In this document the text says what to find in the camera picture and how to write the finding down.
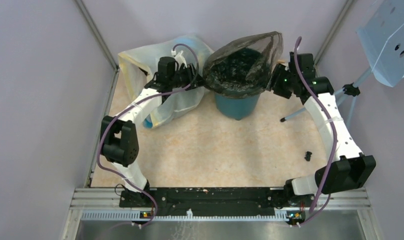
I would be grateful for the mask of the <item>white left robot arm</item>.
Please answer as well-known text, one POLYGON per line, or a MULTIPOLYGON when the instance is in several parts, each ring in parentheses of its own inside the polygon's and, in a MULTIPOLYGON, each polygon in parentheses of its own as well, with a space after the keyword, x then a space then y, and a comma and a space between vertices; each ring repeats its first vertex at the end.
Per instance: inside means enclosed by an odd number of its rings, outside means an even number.
POLYGON ((138 97, 115 116, 105 116, 101 122, 98 152, 110 162, 111 173, 120 176, 131 200, 139 207, 150 202, 145 190, 148 180, 142 174, 137 157, 140 151, 137 127, 150 113, 174 95, 198 87, 200 64, 186 63, 171 56, 161 57, 157 72, 146 83, 138 97))

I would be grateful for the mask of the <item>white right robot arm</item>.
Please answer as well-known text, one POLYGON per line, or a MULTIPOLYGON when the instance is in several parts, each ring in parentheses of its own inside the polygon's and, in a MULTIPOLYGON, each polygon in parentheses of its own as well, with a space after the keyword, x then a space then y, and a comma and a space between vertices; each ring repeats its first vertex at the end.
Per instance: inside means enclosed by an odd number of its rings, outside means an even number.
POLYGON ((353 140, 342 119, 335 91, 325 76, 317 77, 311 53, 289 53, 287 66, 277 64, 271 77, 274 94, 289 99, 295 95, 312 117, 321 136, 327 163, 315 173, 289 179, 283 200, 297 206, 305 195, 333 194, 363 187, 376 167, 353 140))

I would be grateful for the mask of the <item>black plastic trash bag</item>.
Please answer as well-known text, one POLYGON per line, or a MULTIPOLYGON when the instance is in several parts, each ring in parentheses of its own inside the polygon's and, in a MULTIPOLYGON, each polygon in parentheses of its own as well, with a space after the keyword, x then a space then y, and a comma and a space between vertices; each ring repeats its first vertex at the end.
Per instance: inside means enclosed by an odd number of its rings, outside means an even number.
POLYGON ((259 95, 271 85, 283 49, 283 35, 278 31, 235 39, 207 58, 203 86, 231 99, 259 95))

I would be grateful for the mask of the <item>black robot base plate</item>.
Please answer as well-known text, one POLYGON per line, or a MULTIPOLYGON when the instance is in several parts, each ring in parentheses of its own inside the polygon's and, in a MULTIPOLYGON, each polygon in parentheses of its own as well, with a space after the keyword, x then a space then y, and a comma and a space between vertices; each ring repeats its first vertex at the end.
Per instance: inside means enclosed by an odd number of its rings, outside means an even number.
POLYGON ((273 216, 283 208, 309 207, 313 194, 295 195, 288 187, 158 187, 149 195, 131 190, 120 194, 119 207, 147 208, 159 217, 273 216))

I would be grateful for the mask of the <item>teal plastic trash bin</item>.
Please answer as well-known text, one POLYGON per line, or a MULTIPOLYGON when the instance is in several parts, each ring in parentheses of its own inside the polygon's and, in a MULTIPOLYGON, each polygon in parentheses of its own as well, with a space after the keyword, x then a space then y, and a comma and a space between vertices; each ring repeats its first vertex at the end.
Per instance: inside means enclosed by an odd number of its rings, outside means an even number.
POLYGON ((217 109, 235 120, 248 117, 255 109, 266 80, 261 53, 242 48, 211 68, 217 109))

